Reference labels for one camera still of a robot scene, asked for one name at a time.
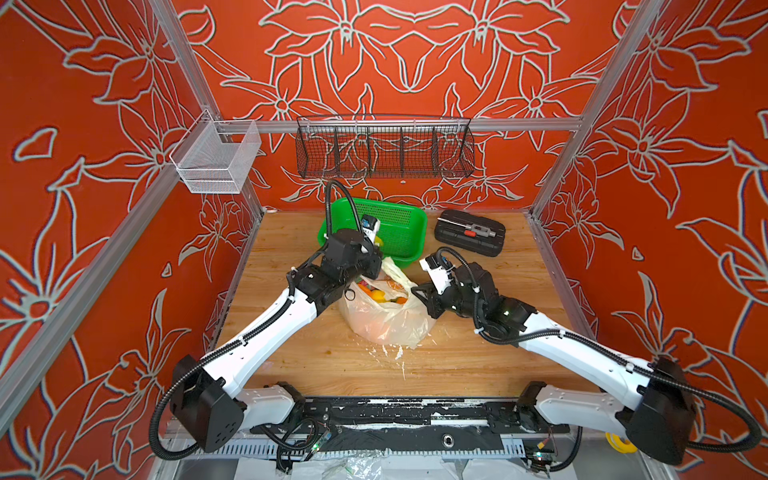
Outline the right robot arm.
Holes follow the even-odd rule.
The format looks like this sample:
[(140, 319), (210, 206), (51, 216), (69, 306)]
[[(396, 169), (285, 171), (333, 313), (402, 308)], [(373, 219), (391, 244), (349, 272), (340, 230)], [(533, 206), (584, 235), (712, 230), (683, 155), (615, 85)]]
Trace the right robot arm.
[[(674, 466), (689, 450), (743, 453), (760, 443), (762, 429), (746, 408), (691, 386), (677, 363), (632, 357), (565, 328), (535, 307), (500, 294), (490, 273), (477, 263), (454, 266), (436, 254), (421, 260), (420, 266), (429, 280), (412, 291), (431, 317), (453, 312), (468, 318), (483, 340), (543, 356), (598, 387), (598, 392), (589, 393), (530, 383), (517, 403), (526, 429), (549, 424), (599, 430)], [(746, 436), (725, 444), (693, 440), (698, 399), (741, 419)]]

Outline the translucent printed plastic bag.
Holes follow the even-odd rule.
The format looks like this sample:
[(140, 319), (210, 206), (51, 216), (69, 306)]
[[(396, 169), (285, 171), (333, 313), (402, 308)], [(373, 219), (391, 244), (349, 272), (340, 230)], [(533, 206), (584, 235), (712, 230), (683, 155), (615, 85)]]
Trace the translucent printed plastic bag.
[[(370, 342), (416, 348), (430, 334), (436, 320), (411, 293), (414, 286), (392, 258), (386, 257), (377, 278), (360, 276), (349, 285), (339, 311), (350, 329)], [(387, 302), (374, 301), (370, 297), (374, 290), (383, 291)], [(391, 299), (398, 296), (406, 297), (407, 302), (392, 303)]]

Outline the yellow toy lemon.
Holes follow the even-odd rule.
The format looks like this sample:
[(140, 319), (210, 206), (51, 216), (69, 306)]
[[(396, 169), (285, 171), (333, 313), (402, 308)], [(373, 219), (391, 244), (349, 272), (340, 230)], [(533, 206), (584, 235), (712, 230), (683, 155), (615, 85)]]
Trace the yellow toy lemon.
[(377, 303), (387, 302), (386, 294), (380, 290), (374, 290), (370, 293), (370, 297)]

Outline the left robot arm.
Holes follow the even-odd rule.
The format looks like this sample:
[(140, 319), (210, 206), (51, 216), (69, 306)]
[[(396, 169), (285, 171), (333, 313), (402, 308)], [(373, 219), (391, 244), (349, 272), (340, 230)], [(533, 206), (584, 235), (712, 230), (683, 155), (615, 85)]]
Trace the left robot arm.
[(284, 452), (308, 451), (320, 440), (320, 425), (313, 419), (297, 423), (310, 431), (302, 443), (291, 444), (273, 431), (291, 417), (300, 399), (287, 386), (266, 387), (247, 400), (238, 396), (258, 368), (339, 301), (354, 280), (381, 271), (382, 253), (374, 243), (379, 220), (360, 217), (349, 190), (336, 179), (327, 182), (325, 195), (326, 242), (287, 273), (287, 287), (277, 300), (223, 346), (177, 363), (148, 427), (156, 457), (176, 461), (199, 450), (211, 453), (242, 429), (260, 430)]

